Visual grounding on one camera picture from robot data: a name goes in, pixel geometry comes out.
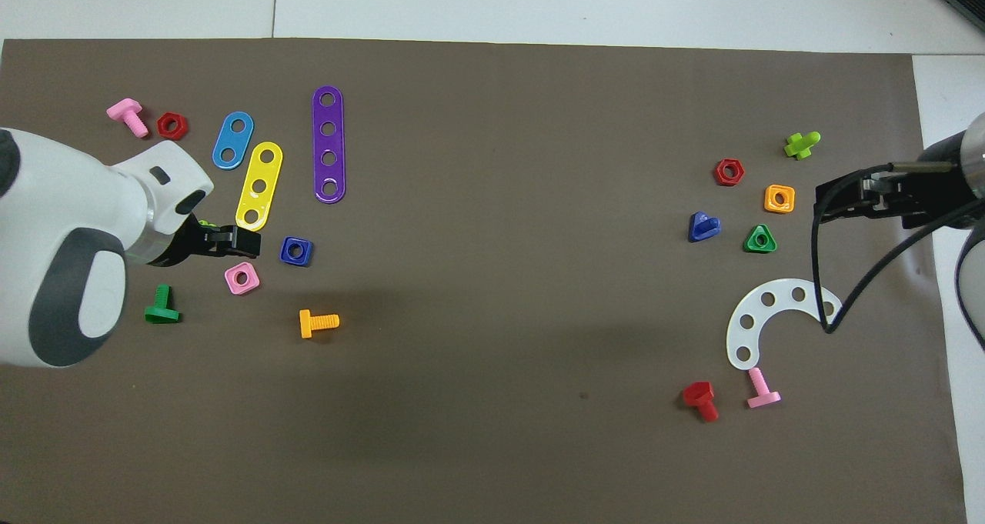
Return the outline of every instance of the red hex nut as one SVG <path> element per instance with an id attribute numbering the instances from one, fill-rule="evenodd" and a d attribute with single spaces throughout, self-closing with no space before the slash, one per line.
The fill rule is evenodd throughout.
<path id="1" fill-rule="evenodd" d="M 718 419 L 718 409 L 711 404 L 715 391 L 711 382 L 694 382 L 683 390 L 683 402 L 689 407 L 696 407 L 704 422 L 715 422 Z"/>
<path id="2" fill-rule="evenodd" d="M 746 170 L 743 169 L 739 159 L 722 159 L 718 166 L 715 166 L 715 181 L 720 186 L 734 186 L 742 181 L 745 174 Z"/>
<path id="3" fill-rule="evenodd" d="M 158 118 L 158 135 L 178 141 L 188 132 L 188 120 L 176 112 L 165 112 Z"/>

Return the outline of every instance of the red bolt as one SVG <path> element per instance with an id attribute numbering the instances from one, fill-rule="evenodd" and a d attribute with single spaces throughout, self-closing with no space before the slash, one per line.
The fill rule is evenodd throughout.
<path id="1" fill-rule="evenodd" d="M 711 382 L 694 382 L 683 390 L 683 402 L 689 407 L 697 407 L 704 422 L 715 422 L 718 419 L 718 409 L 711 403 L 714 398 Z"/>
<path id="2" fill-rule="evenodd" d="M 743 169 L 739 159 L 722 159 L 718 166 L 715 166 L 715 181 L 720 186 L 734 186 L 742 181 L 745 174 L 746 170 Z"/>

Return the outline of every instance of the white curved plate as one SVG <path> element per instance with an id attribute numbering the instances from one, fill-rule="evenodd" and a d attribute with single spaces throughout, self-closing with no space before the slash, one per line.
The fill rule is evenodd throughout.
<path id="1" fill-rule="evenodd" d="M 803 300 L 798 301 L 794 298 L 796 289 L 803 290 Z M 763 302 L 766 293 L 773 294 L 773 305 L 767 306 Z M 824 302 L 833 304 L 834 308 L 827 319 L 830 321 L 834 315 L 841 310 L 841 301 L 827 289 L 820 289 L 820 298 Z M 725 334 L 725 349 L 729 353 L 729 362 L 739 370 L 749 370 L 760 362 L 760 331 L 763 326 L 773 317 L 774 314 L 785 310 L 799 310 L 810 314 L 813 319 L 820 321 L 817 316 L 817 306 L 813 299 L 813 282 L 798 278 L 774 279 L 772 282 L 763 283 L 757 286 L 752 292 L 739 301 L 732 317 L 729 319 L 728 332 Z M 752 318 L 753 323 L 749 328 L 742 325 L 744 316 Z M 749 349 L 749 359 L 739 359 L 739 349 Z"/>

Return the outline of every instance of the white table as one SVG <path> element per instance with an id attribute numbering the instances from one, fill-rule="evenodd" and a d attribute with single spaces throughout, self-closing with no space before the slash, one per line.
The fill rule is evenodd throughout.
<path id="1" fill-rule="evenodd" d="M 985 111 L 985 33 L 941 0 L 0 0 L 0 39 L 182 37 L 908 53 L 925 145 Z M 953 290 L 965 235 L 933 247 L 968 521 L 985 524 L 985 352 Z"/>

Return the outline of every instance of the plastic toy piece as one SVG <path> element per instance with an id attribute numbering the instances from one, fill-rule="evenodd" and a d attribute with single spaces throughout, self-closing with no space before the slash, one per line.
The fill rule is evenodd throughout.
<path id="1" fill-rule="evenodd" d="M 810 148 L 817 145 L 819 141 L 819 132 L 810 132 L 808 135 L 794 134 L 787 138 L 787 145 L 783 150 L 787 152 L 787 156 L 796 156 L 797 160 L 804 160 L 810 156 Z"/>
<path id="2" fill-rule="evenodd" d="M 739 159 L 722 159 L 718 166 L 715 166 L 715 181 L 720 186 L 734 186 L 742 181 L 745 174 L 746 170 L 743 169 Z"/>
<path id="3" fill-rule="evenodd" d="M 236 131 L 239 127 L 237 122 L 242 123 L 243 128 Z M 249 140 L 253 137 L 253 118 L 245 112 L 232 112 L 222 121 L 219 128 L 219 137 L 215 139 L 215 146 L 212 148 L 212 163 L 222 170 L 233 170 L 243 162 L 246 157 L 246 148 Z"/>
<path id="4" fill-rule="evenodd" d="M 756 388 L 756 397 L 746 399 L 750 409 L 763 407 L 763 405 L 769 405 L 771 402 L 780 400 L 780 394 L 770 391 L 770 387 L 766 386 L 766 380 L 763 379 L 763 373 L 759 367 L 749 369 L 749 377 L 753 380 L 753 387 Z"/>
<path id="5" fill-rule="evenodd" d="M 841 310 L 841 301 L 827 289 L 820 290 L 824 313 L 831 319 Z M 806 279 L 784 278 L 757 286 L 736 305 L 725 332 L 725 349 L 729 363 L 739 370 L 752 369 L 760 363 L 760 332 L 774 314 L 785 310 L 799 310 L 815 320 L 817 304 L 813 300 L 813 282 Z"/>
<path id="6" fill-rule="evenodd" d="M 758 225 L 749 232 L 743 249 L 749 253 L 773 253 L 776 250 L 776 240 L 766 225 Z"/>
<path id="7" fill-rule="evenodd" d="M 158 135 L 173 142 L 183 138 L 188 132 L 188 119 L 176 112 L 165 112 L 158 118 Z"/>
<path id="8" fill-rule="evenodd" d="M 338 328 L 340 324 L 338 314 L 311 316 L 311 311 L 306 308 L 298 311 L 298 317 L 302 321 L 302 338 L 304 339 L 311 339 L 312 331 L 332 330 Z"/>
<path id="9" fill-rule="evenodd" d="M 257 289 L 260 286 L 260 278 L 256 275 L 256 268 L 253 268 L 253 265 L 239 263 L 235 267 L 226 269 L 225 283 L 233 295 L 242 295 Z"/>
<path id="10" fill-rule="evenodd" d="M 286 236 L 281 246 L 281 260 L 289 265 L 306 267 L 311 260 L 311 242 L 300 237 Z"/>
<path id="11" fill-rule="evenodd" d="M 342 93 L 323 85 L 311 96 L 311 152 L 314 195 L 321 202 L 342 201 L 346 194 L 346 129 Z"/>
<path id="12" fill-rule="evenodd" d="M 697 407 L 704 422 L 715 422 L 718 419 L 718 409 L 711 403 L 715 392 L 711 382 L 694 382 L 683 390 L 683 401 L 689 407 Z"/>
<path id="13" fill-rule="evenodd" d="M 141 110 L 144 110 L 144 107 L 140 106 L 140 103 L 127 97 L 106 109 L 106 116 L 113 118 L 117 122 L 126 124 L 126 127 L 130 128 L 133 135 L 137 135 L 138 138 L 145 138 L 147 134 L 150 134 L 150 131 L 148 131 L 147 125 L 144 125 L 140 117 L 137 116 L 137 113 Z"/>
<path id="14" fill-rule="evenodd" d="M 709 237 L 717 236 L 722 232 L 722 222 L 719 219 L 712 219 L 704 212 L 694 212 L 690 216 L 690 227 L 687 230 L 687 240 L 694 243 L 703 241 Z"/>
<path id="15" fill-rule="evenodd" d="M 144 309 L 144 320 L 152 324 L 172 324 L 180 320 L 182 313 L 168 308 L 172 287 L 162 283 L 154 293 L 154 306 Z"/>
<path id="16" fill-rule="evenodd" d="M 270 205 L 274 202 L 277 177 L 281 174 L 284 152 L 274 142 L 262 142 L 253 148 L 249 156 L 249 168 L 243 191 L 239 194 L 239 207 L 236 209 L 236 225 L 259 232 L 266 225 L 270 215 Z"/>
<path id="17" fill-rule="evenodd" d="M 766 188 L 763 208 L 770 212 L 794 212 L 794 188 L 772 184 Z"/>

